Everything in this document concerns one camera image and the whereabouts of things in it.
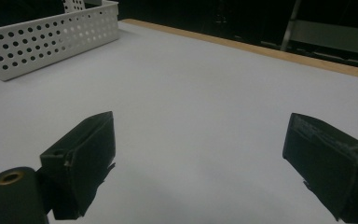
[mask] white table surface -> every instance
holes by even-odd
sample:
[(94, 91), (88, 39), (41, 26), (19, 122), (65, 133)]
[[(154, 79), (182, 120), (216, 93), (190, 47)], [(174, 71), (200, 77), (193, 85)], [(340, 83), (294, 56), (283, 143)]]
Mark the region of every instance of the white table surface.
[(117, 167), (50, 223), (336, 223), (282, 158), (292, 112), (358, 138), (358, 77), (119, 23), (120, 39), (0, 81), (0, 172), (112, 110)]

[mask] black plastic part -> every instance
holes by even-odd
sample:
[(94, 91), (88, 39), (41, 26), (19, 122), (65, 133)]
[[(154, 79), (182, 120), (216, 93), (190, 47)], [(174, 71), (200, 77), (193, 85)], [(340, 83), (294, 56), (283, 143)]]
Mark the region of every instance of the black plastic part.
[(45, 210), (56, 219), (84, 216), (115, 157), (112, 112), (89, 117), (40, 155)]
[(19, 167), (0, 174), (0, 224), (47, 224), (36, 172)]
[(358, 140), (319, 119), (292, 114), (283, 157), (337, 220), (358, 223)]

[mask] white perforated basket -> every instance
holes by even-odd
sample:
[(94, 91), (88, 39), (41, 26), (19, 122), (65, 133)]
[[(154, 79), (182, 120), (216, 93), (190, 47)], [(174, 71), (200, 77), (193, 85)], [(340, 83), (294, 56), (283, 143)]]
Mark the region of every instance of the white perforated basket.
[(117, 2), (84, 9), (63, 0), (64, 14), (0, 27), (0, 79), (9, 80), (118, 39)]

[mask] white table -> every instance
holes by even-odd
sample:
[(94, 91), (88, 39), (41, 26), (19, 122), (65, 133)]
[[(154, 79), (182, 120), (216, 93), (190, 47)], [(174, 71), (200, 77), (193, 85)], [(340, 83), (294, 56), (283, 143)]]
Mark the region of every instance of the white table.
[(0, 81), (0, 172), (112, 110), (117, 167), (50, 223), (336, 223), (282, 158), (289, 117), (358, 138), (358, 77), (119, 23), (120, 39)]

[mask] wooden table edge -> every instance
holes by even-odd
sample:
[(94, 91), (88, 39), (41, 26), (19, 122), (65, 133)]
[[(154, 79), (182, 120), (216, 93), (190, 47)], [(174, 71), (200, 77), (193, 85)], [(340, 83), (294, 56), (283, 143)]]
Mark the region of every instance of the wooden table edge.
[(149, 29), (153, 29), (153, 30), (158, 30), (161, 32), (169, 33), (169, 34), (190, 37), (190, 38), (194, 38), (194, 39), (198, 39), (198, 40), (215, 43), (218, 45), (231, 47), (234, 49), (242, 49), (242, 50), (250, 51), (253, 53), (269, 56), (272, 58), (286, 60), (286, 61), (292, 62), (292, 63), (301, 63), (301, 64), (305, 64), (308, 66), (318, 67), (318, 68), (322, 68), (325, 70), (358, 77), (358, 67), (354, 67), (354, 66), (350, 66), (350, 65), (346, 65), (346, 64), (332, 63), (332, 62), (328, 62), (328, 61), (324, 61), (324, 60), (319, 60), (319, 59), (314, 59), (314, 58), (305, 57), (305, 56), (301, 56), (301, 55), (296, 55), (293, 53), (283, 52), (283, 51), (276, 50), (276, 49), (267, 49), (267, 48), (244, 44), (241, 42), (227, 40), (227, 39), (223, 39), (223, 38), (219, 38), (219, 37), (215, 37), (215, 36), (203, 35), (203, 34), (180, 30), (180, 29), (176, 29), (176, 28), (172, 28), (172, 27), (168, 27), (168, 26), (158, 25), (158, 24), (150, 23), (150, 22), (146, 22), (146, 21), (137, 21), (137, 20), (133, 20), (133, 19), (126, 19), (126, 20), (122, 20), (122, 21), (125, 23), (128, 23), (128, 24), (137, 25), (137, 26), (141, 26), (141, 27), (145, 27), (145, 28), (149, 28)]

